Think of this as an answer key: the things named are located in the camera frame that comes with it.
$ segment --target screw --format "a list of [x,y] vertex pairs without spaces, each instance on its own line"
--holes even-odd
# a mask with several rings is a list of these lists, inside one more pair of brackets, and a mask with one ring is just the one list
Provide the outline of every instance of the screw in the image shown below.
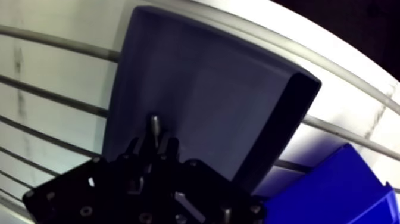
[[94,163],[98,163],[100,161],[100,157],[93,158]]
[[51,199],[53,199],[55,197],[55,193],[54,192],[50,192],[49,194],[47,194],[47,200],[50,201]]
[[188,219],[181,214],[177,214],[175,219],[177,224],[186,224],[186,221],[188,221]]
[[28,198],[30,198],[30,197],[33,196],[33,194],[34,194],[33,191],[28,191],[28,192],[25,193],[25,196],[28,197]]
[[196,160],[190,161],[190,165],[191,165],[191,166],[197,166],[197,161],[196,161]]
[[153,222],[153,215],[150,213],[142,213],[139,216],[139,221],[143,224],[151,224]]
[[230,223],[230,217],[232,215],[232,209],[224,209],[224,223],[229,224]]
[[91,206],[83,206],[79,213],[82,217],[89,217],[93,213],[93,208]]
[[261,207],[258,205],[253,205],[250,206],[250,211],[253,212],[254,214],[258,214],[261,210]]

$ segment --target hole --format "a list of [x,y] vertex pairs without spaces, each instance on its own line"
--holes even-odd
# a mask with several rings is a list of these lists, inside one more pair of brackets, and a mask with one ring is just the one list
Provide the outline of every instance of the hole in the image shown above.
[[95,187],[95,181],[93,180],[93,178],[89,178],[87,181],[89,181],[89,185],[94,188]]
[[93,208],[91,206],[83,206],[79,213],[82,217],[89,217],[93,213]]

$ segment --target white wall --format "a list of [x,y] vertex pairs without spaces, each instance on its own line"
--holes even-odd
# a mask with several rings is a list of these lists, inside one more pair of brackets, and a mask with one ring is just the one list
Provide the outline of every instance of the white wall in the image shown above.
[[[287,49],[281,49],[271,44],[268,38],[278,38],[271,33],[277,32],[338,63],[388,96],[399,92],[397,81],[374,62],[328,31],[273,2],[198,2],[252,23],[202,4],[180,0],[0,0],[0,24],[119,51],[130,13],[136,5],[154,4],[168,8],[245,38],[303,66],[323,82],[308,114],[393,150],[400,148],[396,137],[398,129],[392,125],[400,116],[331,72],[288,51],[296,47],[293,43],[285,42]],[[1,75],[98,107],[108,108],[116,67],[109,61],[0,35]],[[105,128],[103,118],[3,84],[0,84],[0,115],[100,153]],[[315,166],[344,142],[313,127],[300,125],[280,158]],[[0,147],[58,172],[65,172],[88,159],[3,123],[0,123]],[[395,172],[388,171],[400,163],[388,162],[390,159],[382,155],[356,147],[382,181],[390,181],[400,188],[400,178]],[[0,168],[34,186],[51,178],[7,155],[0,154]],[[260,190],[259,193],[274,195],[300,176],[274,167],[264,179],[264,184],[271,186],[268,187],[270,191]],[[25,189],[14,185],[12,181],[0,181],[0,188],[20,197]]]

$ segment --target dark background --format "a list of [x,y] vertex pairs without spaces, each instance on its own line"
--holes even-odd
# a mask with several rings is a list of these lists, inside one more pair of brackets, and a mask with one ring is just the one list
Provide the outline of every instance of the dark background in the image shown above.
[[400,0],[275,0],[340,37],[400,80]]

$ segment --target blue plastic bin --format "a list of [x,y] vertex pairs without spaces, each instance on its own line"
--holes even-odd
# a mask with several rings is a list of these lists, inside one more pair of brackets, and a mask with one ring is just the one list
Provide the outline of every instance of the blue plastic bin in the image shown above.
[[265,203],[266,224],[399,223],[395,192],[349,144]]

